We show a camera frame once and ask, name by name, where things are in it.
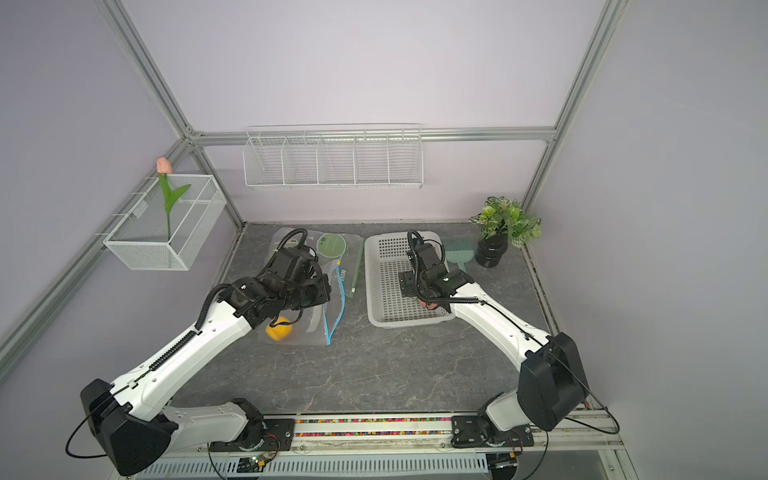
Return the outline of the green printed zip-top bag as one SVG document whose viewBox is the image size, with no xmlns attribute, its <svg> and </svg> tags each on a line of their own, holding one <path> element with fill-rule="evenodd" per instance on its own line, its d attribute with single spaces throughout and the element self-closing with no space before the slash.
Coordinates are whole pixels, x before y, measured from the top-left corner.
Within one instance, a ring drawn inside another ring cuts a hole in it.
<svg viewBox="0 0 768 480">
<path fill-rule="evenodd" d="M 305 244 L 316 251 L 318 263 L 323 269 L 339 267 L 345 295 L 347 298 L 353 298 L 357 292 L 361 271 L 363 238 L 350 233 L 309 230 Z"/>
</svg>

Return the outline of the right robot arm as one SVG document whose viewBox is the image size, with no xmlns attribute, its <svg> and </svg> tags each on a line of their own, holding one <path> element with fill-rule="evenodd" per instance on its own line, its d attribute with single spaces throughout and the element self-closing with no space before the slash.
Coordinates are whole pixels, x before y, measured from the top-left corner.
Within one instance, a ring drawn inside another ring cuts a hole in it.
<svg viewBox="0 0 768 480">
<path fill-rule="evenodd" d="M 580 354 L 568 335 L 550 335 L 523 321 L 469 274 L 448 270 L 435 245 L 419 236 L 409 239 L 407 256 L 411 270 L 403 275 L 403 293 L 475 328 L 518 372 L 513 390 L 481 408 L 496 430 L 534 425 L 549 432 L 587 399 L 590 390 Z"/>
</svg>

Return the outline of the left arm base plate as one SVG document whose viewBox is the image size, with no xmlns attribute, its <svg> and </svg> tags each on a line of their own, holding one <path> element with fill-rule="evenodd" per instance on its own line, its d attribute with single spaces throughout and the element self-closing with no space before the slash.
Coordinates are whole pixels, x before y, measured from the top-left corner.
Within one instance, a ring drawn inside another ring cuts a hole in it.
<svg viewBox="0 0 768 480">
<path fill-rule="evenodd" d="M 293 418 L 266 418 L 249 421 L 244 431 L 230 442 L 213 442 L 213 452 L 288 451 L 294 438 Z"/>
</svg>

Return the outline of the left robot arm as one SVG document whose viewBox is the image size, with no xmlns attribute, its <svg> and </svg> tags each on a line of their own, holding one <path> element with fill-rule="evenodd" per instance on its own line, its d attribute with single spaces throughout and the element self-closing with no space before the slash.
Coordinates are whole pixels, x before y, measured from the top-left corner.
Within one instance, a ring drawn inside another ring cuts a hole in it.
<svg viewBox="0 0 768 480">
<path fill-rule="evenodd" d="M 195 323 L 158 353 L 112 382 L 80 394 L 88 428 L 117 472 L 132 476 L 166 452 L 223 442 L 244 450 L 264 441 L 264 420 L 244 398 L 207 407 L 170 400 L 229 345 L 286 310 L 329 301 L 329 278 L 309 246 L 279 247 L 255 277 L 211 289 Z"/>
</svg>

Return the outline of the clear blue-zipper bag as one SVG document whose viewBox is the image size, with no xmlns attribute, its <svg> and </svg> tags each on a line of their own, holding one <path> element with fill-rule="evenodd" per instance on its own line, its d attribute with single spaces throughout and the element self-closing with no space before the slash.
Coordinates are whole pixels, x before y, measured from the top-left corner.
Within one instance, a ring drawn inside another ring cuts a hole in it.
<svg viewBox="0 0 768 480">
<path fill-rule="evenodd" d="M 336 266 L 334 269 L 326 267 L 325 269 L 322 268 L 322 271 L 328 275 L 331 285 L 329 301 L 322 305 L 306 308 L 303 312 L 283 310 L 279 317 L 285 317 L 293 323 L 291 335 L 281 342 L 272 341 L 265 333 L 265 328 L 270 322 L 265 321 L 258 330 L 261 342 L 270 345 L 292 346 L 327 346 L 331 343 L 331 338 L 346 308 L 346 295 L 340 278 L 339 267 Z"/>
</svg>

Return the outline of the yellow peach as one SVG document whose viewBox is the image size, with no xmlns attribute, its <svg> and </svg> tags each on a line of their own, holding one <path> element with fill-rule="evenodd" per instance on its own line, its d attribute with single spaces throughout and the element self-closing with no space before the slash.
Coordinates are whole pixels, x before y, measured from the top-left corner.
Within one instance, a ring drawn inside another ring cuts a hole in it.
<svg viewBox="0 0 768 480">
<path fill-rule="evenodd" d="M 285 317 L 279 317 L 273 322 L 270 322 L 265 328 L 267 337 L 275 342 L 281 342 L 287 339 L 292 331 L 293 323 Z"/>
</svg>

